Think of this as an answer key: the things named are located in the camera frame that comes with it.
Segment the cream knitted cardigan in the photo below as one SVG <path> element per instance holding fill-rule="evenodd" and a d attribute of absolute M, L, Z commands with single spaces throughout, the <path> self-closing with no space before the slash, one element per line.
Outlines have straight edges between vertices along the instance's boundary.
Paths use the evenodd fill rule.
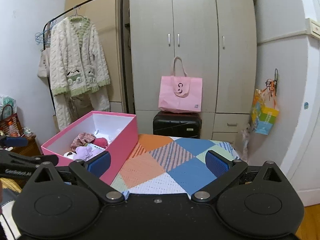
<path fill-rule="evenodd" d="M 49 57 L 50 88 L 59 130 L 86 111 L 110 111 L 107 86 L 111 79 L 103 47 L 89 18 L 71 16 L 52 29 Z"/>

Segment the blue white tissue pack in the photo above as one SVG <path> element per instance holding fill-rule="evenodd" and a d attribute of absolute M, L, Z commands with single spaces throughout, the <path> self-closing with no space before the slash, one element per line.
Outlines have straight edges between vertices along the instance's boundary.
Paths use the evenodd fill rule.
<path fill-rule="evenodd" d="M 104 150 L 105 150 L 104 148 L 102 148 L 100 146 L 97 146 L 95 144 L 87 144 L 86 148 L 91 152 L 93 152 L 93 151 L 97 151 L 98 152 L 99 151 L 100 153 L 104 152 Z"/>

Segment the patchwork knitted blanket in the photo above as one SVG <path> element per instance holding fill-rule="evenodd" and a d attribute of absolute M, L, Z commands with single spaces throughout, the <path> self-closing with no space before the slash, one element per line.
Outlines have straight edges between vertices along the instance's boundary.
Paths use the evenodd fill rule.
<path fill-rule="evenodd" d="M 192 195 L 216 179 L 206 167 L 209 150 L 228 160 L 239 157 L 233 146 L 224 141 L 140 134 L 111 186 L 124 195 Z"/>

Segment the black clothes rack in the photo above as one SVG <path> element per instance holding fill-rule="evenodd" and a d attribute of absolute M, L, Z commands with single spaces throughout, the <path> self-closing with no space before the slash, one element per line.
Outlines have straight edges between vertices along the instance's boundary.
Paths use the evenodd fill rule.
<path fill-rule="evenodd" d="M 48 33 L 51 23 L 60 18 L 61 16 L 69 13 L 70 11 L 76 10 L 77 8 L 90 3 L 94 0 L 86 0 L 80 4 L 75 5 L 72 8 L 69 8 L 68 10 L 64 11 L 63 13 L 57 15 L 55 18 L 52 18 L 49 20 L 43 27 L 42 32 L 40 35 L 42 36 L 42 40 L 40 40 L 40 43 L 43 44 L 43 50 L 46 49 L 46 44 L 48 38 L 46 38 L 46 33 Z M 120 7 L 119 7 L 119 12 L 120 12 L 120 52 L 121 52 L 121 71 L 122 71 L 122 78 L 123 78 L 123 88 L 124 88 L 124 106 L 125 106 L 125 113 L 129 113 L 129 98 L 128 98 L 128 92 L 127 92 L 127 82 L 126 82 L 126 64 L 125 64 L 125 51 L 124 51 L 124 15 L 123 15 L 123 2 L 124 0 L 119 0 L 120 2 Z"/>

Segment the beige canvas bag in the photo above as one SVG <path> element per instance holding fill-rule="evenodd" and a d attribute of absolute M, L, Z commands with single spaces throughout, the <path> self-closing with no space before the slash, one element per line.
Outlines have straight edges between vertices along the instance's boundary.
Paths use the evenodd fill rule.
<path fill-rule="evenodd" d="M 41 51 L 39 66 L 37 70 L 37 76 L 39 78 L 49 77 L 50 67 L 50 48 L 46 48 Z"/>

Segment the white brown plush ball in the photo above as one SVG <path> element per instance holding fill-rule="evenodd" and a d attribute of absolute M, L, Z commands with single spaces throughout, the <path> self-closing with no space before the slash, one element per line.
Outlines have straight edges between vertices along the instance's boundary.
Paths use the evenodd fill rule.
<path fill-rule="evenodd" d="M 75 153 L 75 152 L 66 152 L 63 156 L 64 156 L 65 158 L 74 160 L 74 158 L 76 157 L 76 153 Z"/>

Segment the colourful paper gift bag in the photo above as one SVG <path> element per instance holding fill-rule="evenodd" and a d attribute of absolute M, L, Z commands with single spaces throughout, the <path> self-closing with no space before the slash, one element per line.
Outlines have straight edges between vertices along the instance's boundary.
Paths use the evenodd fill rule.
<path fill-rule="evenodd" d="M 253 131 L 268 135 L 278 114 L 275 82 L 268 79 L 264 89 L 256 89 L 254 92 L 251 112 Z"/>

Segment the magenta fluffy ball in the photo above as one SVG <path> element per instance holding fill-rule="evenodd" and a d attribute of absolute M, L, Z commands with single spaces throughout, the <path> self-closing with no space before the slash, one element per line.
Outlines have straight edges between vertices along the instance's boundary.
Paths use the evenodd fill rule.
<path fill-rule="evenodd" d="M 106 138 L 95 138 L 95 140 L 92 143 L 104 149 L 108 147 L 108 141 Z"/>

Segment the purple plush toy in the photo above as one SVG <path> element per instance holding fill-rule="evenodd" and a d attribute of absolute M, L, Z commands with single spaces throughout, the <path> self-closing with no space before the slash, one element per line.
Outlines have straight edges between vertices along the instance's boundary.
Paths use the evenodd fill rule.
<path fill-rule="evenodd" d="M 101 149 L 92 147 L 92 146 L 79 146 L 75 149 L 75 155 L 73 156 L 73 160 L 83 160 L 88 161 L 95 156 L 99 155 L 102 152 Z"/>

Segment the pink floral cloth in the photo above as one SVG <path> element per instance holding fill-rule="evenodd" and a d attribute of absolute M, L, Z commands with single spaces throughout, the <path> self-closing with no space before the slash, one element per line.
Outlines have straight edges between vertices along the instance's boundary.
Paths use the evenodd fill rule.
<path fill-rule="evenodd" d="M 75 152 L 77 147 L 84 146 L 87 143 L 91 143 L 96 139 L 95 135 L 91 133 L 79 133 L 72 141 L 70 148 L 71 151 Z"/>

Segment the red woven basket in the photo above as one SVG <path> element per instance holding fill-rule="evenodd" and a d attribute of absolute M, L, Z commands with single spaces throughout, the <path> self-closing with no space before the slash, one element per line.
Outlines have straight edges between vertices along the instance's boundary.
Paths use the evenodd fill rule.
<path fill-rule="evenodd" d="M 1 111 L 1 131 L 12 137 L 23 135 L 23 128 L 18 115 L 10 104 L 5 105 Z"/>

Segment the black suitcase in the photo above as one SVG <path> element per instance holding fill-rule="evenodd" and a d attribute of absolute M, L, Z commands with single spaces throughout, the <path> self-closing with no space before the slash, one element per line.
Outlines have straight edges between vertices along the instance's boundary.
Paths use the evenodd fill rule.
<path fill-rule="evenodd" d="M 153 119 L 153 134 L 200 139 L 202 119 L 198 113 L 158 112 Z"/>

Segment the white wall switch box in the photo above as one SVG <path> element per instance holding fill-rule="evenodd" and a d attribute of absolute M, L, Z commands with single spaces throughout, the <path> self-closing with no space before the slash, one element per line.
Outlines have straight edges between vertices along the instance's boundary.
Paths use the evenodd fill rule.
<path fill-rule="evenodd" d="M 311 18 L 306 18 L 305 21 L 307 35 L 320 40 L 320 23 Z"/>

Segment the pink cardboard storage box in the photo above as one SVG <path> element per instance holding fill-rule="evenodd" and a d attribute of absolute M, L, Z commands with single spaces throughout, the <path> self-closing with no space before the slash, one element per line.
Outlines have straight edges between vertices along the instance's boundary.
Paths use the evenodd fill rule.
<path fill-rule="evenodd" d="M 76 158 L 110 185 L 138 141 L 133 114 L 91 111 L 53 136 L 42 146 L 45 155 L 57 155 L 59 166 Z"/>

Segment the grey wooden wardrobe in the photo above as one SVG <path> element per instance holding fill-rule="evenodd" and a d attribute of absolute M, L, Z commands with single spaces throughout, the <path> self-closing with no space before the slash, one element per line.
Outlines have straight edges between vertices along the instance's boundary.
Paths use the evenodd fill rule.
<path fill-rule="evenodd" d="M 253 0 L 130 0 L 131 57 L 140 133 L 153 132 L 161 78 L 203 81 L 200 137 L 233 142 L 249 122 L 257 68 Z"/>

